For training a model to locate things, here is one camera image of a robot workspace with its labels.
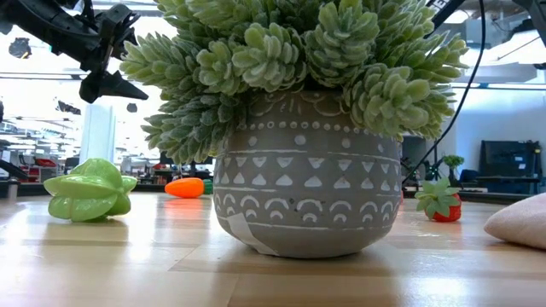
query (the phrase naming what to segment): green star fruit toy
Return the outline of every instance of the green star fruit toy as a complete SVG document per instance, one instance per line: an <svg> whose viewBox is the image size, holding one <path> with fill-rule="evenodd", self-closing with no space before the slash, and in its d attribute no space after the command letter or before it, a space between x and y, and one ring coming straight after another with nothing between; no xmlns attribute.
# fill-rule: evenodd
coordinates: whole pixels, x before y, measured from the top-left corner
<svg viewBox="0 0 546 307"><path fill-rule="evenodd" d="M136 185L135 178L121 176L105 159L88 159L70 175L44 182L45 189L53 195L49 214L73 222L128 213L131 210L128 195Z"/></svg>

